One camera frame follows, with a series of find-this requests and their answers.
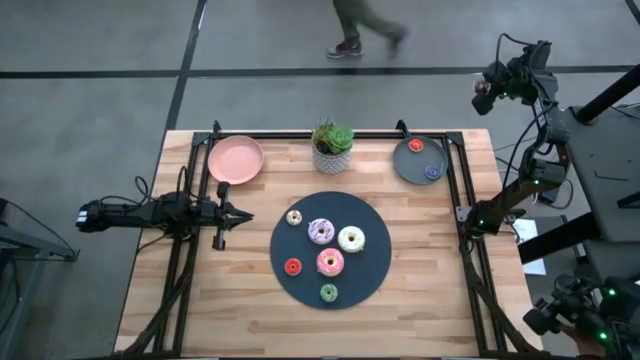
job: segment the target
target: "gray floor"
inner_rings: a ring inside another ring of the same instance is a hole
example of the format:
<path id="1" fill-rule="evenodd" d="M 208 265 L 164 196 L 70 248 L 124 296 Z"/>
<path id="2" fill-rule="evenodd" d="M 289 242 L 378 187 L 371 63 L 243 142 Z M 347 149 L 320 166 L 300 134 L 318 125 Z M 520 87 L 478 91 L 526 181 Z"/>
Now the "gray floor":
<path id="1" fill-rule="evenodd" d="M 391 63 L 384 42 L 363 31 L 367 55 L 328 61 L 340 37 L 329 1 L 210 0 L 192 68 L 484 66 L 500 32 L 554 43 L 552 65 L 628 65 L 640 56 L 640 28 L 623 0 L 377 0 L 411 23 L 414 41 Z M 0 0 L 0 71 L 178 69 L 195 0 Z M 502 59 L 519 47 L 504 45 Z M 582 104 L 621 74 L 559 75 L 563 107 Z M 481 118 L 470 105 L 473 75 L 191 79 L 178 129 L 309 128 L 321 117 L 357 128 L 488 128 L 496 147 L 512 143 L 531 113 L 502 101 Z M 82 249 L 51 264 L 30 312 L 21 359 L 105 355 L 113 346 L 138 232 L 85 235 L 73 225 L 84 202 L 136 196 L 133 177 L 151 180 L 174 79 L 0 80 L 0 197 L 28 208 Z M 634 92 L 623 102 L 640 101 Z M 509 150 L 499 152 L 508 158 Z M 575 173 L 569 218 L 588 206 Z M 566 199 L 563 187 L 559 202 Z M 524 204 L 532 215 L 558 211 Z M 569 272 L 570 254 L 548 261 Z M 548 282 L 530 279 L 533 298 Z M 558 354 L 562 337 L 544 339 Z"/>

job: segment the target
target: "wooden table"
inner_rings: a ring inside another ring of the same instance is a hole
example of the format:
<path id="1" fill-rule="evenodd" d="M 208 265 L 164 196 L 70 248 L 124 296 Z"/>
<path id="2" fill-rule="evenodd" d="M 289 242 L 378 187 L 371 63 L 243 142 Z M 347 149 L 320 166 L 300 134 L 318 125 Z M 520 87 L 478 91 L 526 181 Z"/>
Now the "wooden table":
<path id="1" fill-rule="evenodd" d="M 500 190 L 500 178 L 489 133 L 463 133 L 476 196 L 491 198 Z M 192 134 L 167 133 L 154 195 L 175 190 Z M 232 187 L 230 195 L 237 208 L 254 213 L 255 219 L 227 233 L 226 251 L 211 248 L 214 228 L 201 234 L 183 356 L 477 356 L 445 179 L 431 186 L 401 180 L 391 163 L 397 140 L 357 140 L 348 170 L 338 175 L 315 171 L 306 140 L 260 143 L 265 152 L 262 172 Z M 466 198 L 455 160 L 454 169 L 461 197 Z M 214 180 L 209 181 L 215 198 Z M 306 195 L 330 190 L 371 204 L 392 241 L 391 267 L 380 289 L 363 303 L 340 311 L 297 302 L 280 286 L 269 261 L 271 232 L 284 211 Z M 146 230 L 141 244 L 159 235 Z M 541 348 L 540 339 L 522 322 L 531 301 L 513 236 L 505 233 L 486 240 L 501 306 L 527 340 Z M 131 344 L 158 309 L 170 248 L 170 240 L 164 240 L 138 255 L 116 350 Z M 167 346 L 173 339 L 176 311 L 167 327 Z M 483 311 L 483 318 L 492 344 L 487 313 Z"/>

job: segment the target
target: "donut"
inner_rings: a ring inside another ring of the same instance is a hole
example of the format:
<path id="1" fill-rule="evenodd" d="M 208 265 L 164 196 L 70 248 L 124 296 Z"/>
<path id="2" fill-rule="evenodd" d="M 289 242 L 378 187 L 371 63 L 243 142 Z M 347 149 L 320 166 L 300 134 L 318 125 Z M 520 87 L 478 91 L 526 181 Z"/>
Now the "donut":
<path id="1" fill-rule="evenodd" d="M 338 298 L 338 288 L 333 284 L 324 284 L 320 288 L 320 297 L 324 302 L 334 302 Z"/>
<path id="2" fill-rule="evenodd" d="M 440 169 L 437 166 L 429 165 L 424 169 L 425 175 L 431 180 L 438 180 L 442 175 Z"/>
<path id="3" fill-rule="evenodd" d="M 342 250 L 354 253 L 364 249 L 364 233 L 360 228 L 347 226 L 338 234 L 338 244 Z"/>
<path id="4" fill-rule="evenodd" d="M 289 276 L 296 276 L 302 271 L 302 263 L 296 258 L 291 258 L 284 263 L 284 271 Z"/>
<path id="5" fill-rule="evenodd" d="M 335 232 L 333 224 L 327 219 L 313 220 L 309 223 L 309 229 L 307 230 L 309 239 L 319 245 L 324 245 L 333 240 Z"/>
<path id="6" fill-rule="evenodd" d="M 289 225 L 298 225 L 302 221 L 302 214 L 298 210 L 291 210 L 287 213 L 287 222 Z"/>
<path id="7" fill-rule="evenodd" d="M 322 275 L 329 277 L 337 276 L 344 268 L 344 258 L 340 250 L 328 248 L 318 254 L 316 265 Z"/>
<path id="8" fill-rule="evenodd" d="M 424 144 L 422 143 L 422 140 L 420 140 L 420 139 L 411 139 L 409 141 L 409 150 L 411 150 L 413 152 L 420 152 L 420 151 L 422 151 L 422 149 L 424 149 Z"/>

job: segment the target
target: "shoe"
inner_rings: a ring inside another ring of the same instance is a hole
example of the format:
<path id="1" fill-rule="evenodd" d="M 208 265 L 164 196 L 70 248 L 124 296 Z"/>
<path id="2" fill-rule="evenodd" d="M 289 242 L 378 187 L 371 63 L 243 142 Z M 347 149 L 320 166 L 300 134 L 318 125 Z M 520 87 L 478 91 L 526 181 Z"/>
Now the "shoe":
<path id="1" fill-rule="evenodd" d="M 349 45 L 346 41 L 336 45 L 335 48 L 327 50 L 327 57 L 329 59 L 341 59 L 345 56 L 358 57 L 362 56 L 362 44 Z"/>
<path id="2" fill-rule="evenodd" d="M 394 59 L 398 57 L 398 54 L 407 45 L 409 38 L 411 37 L 411 30 L 407 27 L 402 29 L 402 34 L 389 41 L 389 58 Z"/>

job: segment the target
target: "pants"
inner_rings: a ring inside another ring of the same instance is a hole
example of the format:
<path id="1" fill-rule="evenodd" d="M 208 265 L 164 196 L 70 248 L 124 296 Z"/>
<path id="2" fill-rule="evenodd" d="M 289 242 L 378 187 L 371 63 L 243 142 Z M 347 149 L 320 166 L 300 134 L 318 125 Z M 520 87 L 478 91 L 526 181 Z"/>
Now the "pants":
<path id="1" fill-rule="evenodd" d="M 333 0 L 333 6 L 344 32 L 344 40 L 350 44 L 360 42 L 357 24 L 362 24 L 390 40 L 398 39 L 404 33 L 404 26 L 378 16 L 371 10 L 367 0 Z"/>

